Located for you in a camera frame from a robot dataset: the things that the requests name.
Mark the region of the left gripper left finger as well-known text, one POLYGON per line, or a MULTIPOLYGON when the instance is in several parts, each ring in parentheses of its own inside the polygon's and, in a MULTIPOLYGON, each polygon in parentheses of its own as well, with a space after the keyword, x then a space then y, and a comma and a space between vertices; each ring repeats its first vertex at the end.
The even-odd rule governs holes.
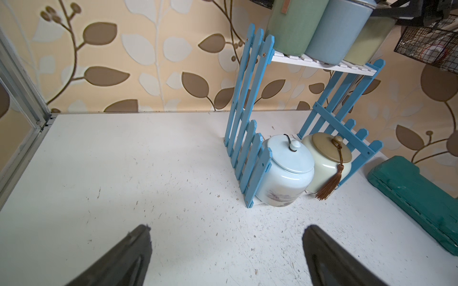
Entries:
POLYGON ((150 227, 138 225, 69 286, 141 286, 152 255, 150 227))

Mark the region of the yellow-green tea canister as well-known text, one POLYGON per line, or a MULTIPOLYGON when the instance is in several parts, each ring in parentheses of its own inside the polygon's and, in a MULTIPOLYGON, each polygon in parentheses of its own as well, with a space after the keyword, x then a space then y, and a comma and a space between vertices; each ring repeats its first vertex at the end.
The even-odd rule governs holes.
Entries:
POLYGON ((344 60, 359 66, 368 63, 390 34, 396 21, 390 17, 370 17, 344 60))

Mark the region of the green tea canister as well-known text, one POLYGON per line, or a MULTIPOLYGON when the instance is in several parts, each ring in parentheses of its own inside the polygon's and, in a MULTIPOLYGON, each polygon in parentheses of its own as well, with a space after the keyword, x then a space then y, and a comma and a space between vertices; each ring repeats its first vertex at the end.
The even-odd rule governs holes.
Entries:
POLYGON ((328 5, 328 0, 275 0, 267 34, 274 50, 288 56, 305 53, 328 5))

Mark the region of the blue tea canister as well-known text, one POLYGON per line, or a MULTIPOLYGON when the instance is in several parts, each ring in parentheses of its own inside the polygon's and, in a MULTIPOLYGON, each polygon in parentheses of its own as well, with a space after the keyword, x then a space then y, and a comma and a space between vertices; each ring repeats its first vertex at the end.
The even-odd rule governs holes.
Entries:
POLYGON ((339 64, 376 6, 375 1, 329 1, 305 54, 326 64, 339 64))

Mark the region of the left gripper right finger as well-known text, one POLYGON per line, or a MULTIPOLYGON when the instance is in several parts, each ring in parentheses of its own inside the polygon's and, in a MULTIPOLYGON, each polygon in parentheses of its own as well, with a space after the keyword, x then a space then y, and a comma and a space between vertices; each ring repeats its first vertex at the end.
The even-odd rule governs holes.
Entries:
POLYGON ((317 225, 305 229, 302 245, 314 286, 386 284, 317 225))

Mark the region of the blue white wooden shelf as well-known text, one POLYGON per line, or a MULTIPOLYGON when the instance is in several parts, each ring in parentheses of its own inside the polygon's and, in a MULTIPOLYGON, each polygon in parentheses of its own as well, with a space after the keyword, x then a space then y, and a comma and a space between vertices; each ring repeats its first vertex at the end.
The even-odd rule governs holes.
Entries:
POLYGON ((273 36, 265 36, 263 29, 256 28, 254 24, 249 25, 224 135, 224 145, 248 209, 260 203, 256 195, 274 162, 273 150, 267 145, 267 137, 257 130, 257 122, 252 116, 265 115, 271 122, 281 123, 291 123, 296 119, 294 125, 299 131, 295 138, 298 139, 317 132, 340 135, 350 151, 357 152, 356 158, 351 161, 349 174, 339 182, 339 185, 343 185, 384 146, 380 140, 369 143, 366 139, 368 130, 355 130, 356 121, 346 119, 346 116, 385 65, 384 60, 378 59, 362 66, 347 61, 330 66, 306 55, 285 56, 274 50, 273 36), (325 69, 332 71, 333 75, 311 110, 256 112, 255 100, 271 63, 325 69))

